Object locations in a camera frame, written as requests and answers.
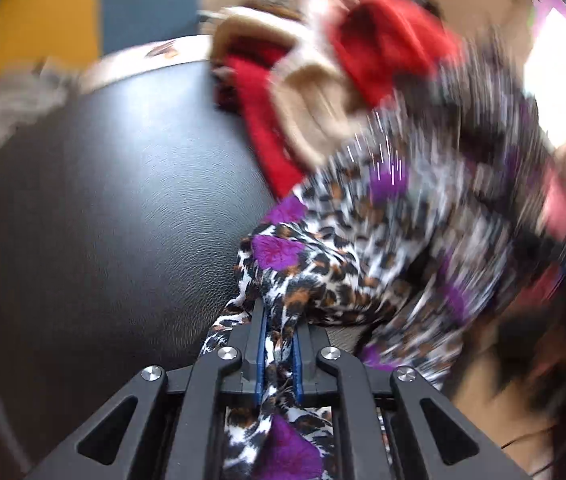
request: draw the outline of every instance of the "leather texture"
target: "leather texture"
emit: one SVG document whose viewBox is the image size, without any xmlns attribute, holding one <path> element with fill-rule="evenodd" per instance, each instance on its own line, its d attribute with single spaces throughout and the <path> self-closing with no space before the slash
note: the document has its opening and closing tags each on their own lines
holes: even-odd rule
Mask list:
<svg viewBox="0 0 566 480">
<path fill-rule="evenodd" d="M 0 402 L 31 463 L 141 368 L 191 364 L 236 293 L 274 200 L 212 84 L 207 62 L 135 76 L 0 150 Z"/>
</svg>

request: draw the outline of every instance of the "red fabric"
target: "red fabric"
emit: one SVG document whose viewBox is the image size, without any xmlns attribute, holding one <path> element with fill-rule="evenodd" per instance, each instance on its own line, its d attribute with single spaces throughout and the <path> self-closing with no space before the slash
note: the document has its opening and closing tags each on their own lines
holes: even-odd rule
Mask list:
<svg viewBox="0 0 566 480">
<path fill-rule="evenodd" d="M 370 107 L 393 94 L 393 75 L 427 76 L 460 57 L 459 39 L 410 0 L 359 0 L 330 31 L 342 67 Z"/>
<path fill-rule="evenodd" d="M 285 140 L 269 101 L 269 69 L 287 50 L 267 41 L 241 38 L 225 57 L 234 81 L 243 118 L 261 171 L 272 193 L 281 199 L 305 177 L 303 169 L 285 153 Z"/>
</svg>

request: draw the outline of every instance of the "yellow panel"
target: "yellow panel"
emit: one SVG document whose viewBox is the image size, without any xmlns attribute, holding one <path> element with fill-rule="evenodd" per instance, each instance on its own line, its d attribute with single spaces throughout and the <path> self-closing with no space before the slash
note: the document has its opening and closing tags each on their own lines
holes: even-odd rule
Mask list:
<svg viewBox="0 0 566 480">
<path fill-rule="evenodd" d="M 100 0 L 0 0 L 0 74 L 45 57 L 85 68 L 100 45 Z"/>
</svg>

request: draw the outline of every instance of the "pile of clothes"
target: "pile of clothes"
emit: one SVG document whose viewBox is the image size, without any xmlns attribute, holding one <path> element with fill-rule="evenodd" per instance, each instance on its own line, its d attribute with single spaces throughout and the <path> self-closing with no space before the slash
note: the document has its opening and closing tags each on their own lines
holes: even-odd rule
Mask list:
<svg viewBox="0 0 566 480">
<path fill-rule="evenodd" d="M 513 304 L 554 301 L 534 344 L 566 341 L 566 191 L 537 105 L 496 37 L 462 41 L 424 7 L 306 0 L 304 23 L 240 7 L 218 23 L 217 102 L 245 118 L 280 199 L 241 241 L 239 295 L 202 348 L 263 300 L 264 395 L 227 413 L 224 478 L 334 478 L 330 409 L 292 389 L 301 318 L 365 325 L 364 363 L 436 387 L 468 328 Z M 520 364 L 507 350 L 504 377 Z"/>
</svg>

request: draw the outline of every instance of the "blue panel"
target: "blue panel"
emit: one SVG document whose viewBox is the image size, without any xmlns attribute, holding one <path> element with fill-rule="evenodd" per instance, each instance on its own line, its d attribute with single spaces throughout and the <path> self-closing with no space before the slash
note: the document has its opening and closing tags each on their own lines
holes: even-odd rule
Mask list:
<svg viewBox="0 0 566 480">
<path fill-rule="evenodd" d="M 198 33 L 199 0 L 101 0 L 103 54 Z"/>
</svg>

